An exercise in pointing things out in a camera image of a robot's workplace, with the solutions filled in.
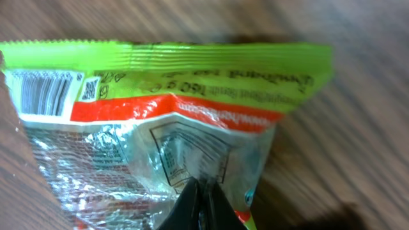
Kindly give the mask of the green red snack packet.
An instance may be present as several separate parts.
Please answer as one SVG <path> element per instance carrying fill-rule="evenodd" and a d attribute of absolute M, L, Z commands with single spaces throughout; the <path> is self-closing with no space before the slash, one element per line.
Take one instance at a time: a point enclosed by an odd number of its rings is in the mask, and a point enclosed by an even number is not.
<path fill-rule="evenodd" d="M 331 78 L 310 43 L 2 42 L 2 73 L 76 229 L 158 229 L 189 179 L 247 229 L 277 123 Z"/>

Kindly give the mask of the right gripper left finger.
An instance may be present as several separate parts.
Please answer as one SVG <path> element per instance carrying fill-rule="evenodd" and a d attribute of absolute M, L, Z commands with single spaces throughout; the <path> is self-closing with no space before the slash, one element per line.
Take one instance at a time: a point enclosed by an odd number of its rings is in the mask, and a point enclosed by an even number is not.
<path fill-rule="evenodd" d="M 158 230 L 198 230 L 199 212 L 199 182 L 191 178 Z"/>

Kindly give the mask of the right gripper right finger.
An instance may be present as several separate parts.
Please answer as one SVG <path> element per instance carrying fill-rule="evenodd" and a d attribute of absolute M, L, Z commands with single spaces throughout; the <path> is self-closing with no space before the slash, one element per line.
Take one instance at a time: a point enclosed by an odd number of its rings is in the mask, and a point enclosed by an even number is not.
<path fill-rule="evenodd" d="M 247 230 L 218 183 L 204 193 L 204 219 L 208 230 Z"/>

